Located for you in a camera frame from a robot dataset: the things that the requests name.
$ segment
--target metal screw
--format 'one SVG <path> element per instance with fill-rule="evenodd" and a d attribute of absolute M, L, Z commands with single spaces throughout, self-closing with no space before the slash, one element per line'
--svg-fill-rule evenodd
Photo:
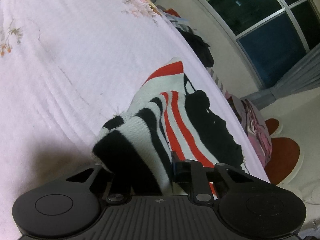
<path fill-rule="evenodd" d="M 202 202 L 208 202 L 211 200 L 211 196 L 209 194 L 198 194 L 196 199 Z"/>
<path fill-rule="evenodd" d="M 108 196 L 108 199 L 113 202 L 121 201 L 123 200 L 123 198 L 124 198 L 123 195 L 118 193 L 111 194 L 110 196 Z"/>

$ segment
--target ribbed surface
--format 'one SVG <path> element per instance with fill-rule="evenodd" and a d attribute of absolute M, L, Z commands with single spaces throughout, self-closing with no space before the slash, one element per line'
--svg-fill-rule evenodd
<path fill-rule="evenodd" d="M 122 206 L 107 208 L 101 219 L 72 240 L 245 240 L 225 228 L 209 207 L 187 196 L 133 196 Z"/>

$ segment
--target striped knit fabric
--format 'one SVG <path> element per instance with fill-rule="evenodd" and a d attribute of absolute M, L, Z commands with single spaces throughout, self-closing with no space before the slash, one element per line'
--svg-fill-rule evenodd
<path fill-rule="evenodd" d="M 182 62 L 173 60 L 146 80 L 127 112 L 105 123 L 94 158 L 121 172 L 136 194 L 185 194 L 172 182 L 171 151 L 205 167 L 243 164 L 241 146 L 209 106 L 206 94 L 195 91 L 183 73 Z"/>
<path fill-rule="evenodd" d="M 223 94 L 223 96 L 226 99 L 228 99 L 230 97 L 230 95 L 229 95 L 228 91 L 225 89 L 225 87 L 223 86 L 221 80 L 218 78 L 217 74 L 214 72 L 213 67 L 206 68 L 206 69 L 209 72 L 212 79 L 214 80 L 214 82 L 216 83 L 216 85 L 218 86 L 218 88 L 221 91 L 221 93 Z"/>

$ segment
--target bedspread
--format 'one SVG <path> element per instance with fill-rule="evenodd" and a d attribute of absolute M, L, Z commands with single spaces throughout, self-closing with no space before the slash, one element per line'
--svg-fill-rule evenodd
<path fill-rule="evenodd" d="M 11 208 L 34 187 L 90 161 L 101 126 L 126 111 L 173 57 L 267 176 L 218 87 L 149 0 L 0 0 L 0 238 L 18 239 Z"/>

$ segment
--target logo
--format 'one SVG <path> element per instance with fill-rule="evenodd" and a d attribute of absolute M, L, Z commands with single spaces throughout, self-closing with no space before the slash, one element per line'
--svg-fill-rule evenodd
<path fill-rule="evenodd" d="M 164 199 L 158 198 L 158 199 L 156 199 L 156 201 L 157 201 L 158 203 L 162 203 L 162 202 L 164 201 Z"/>

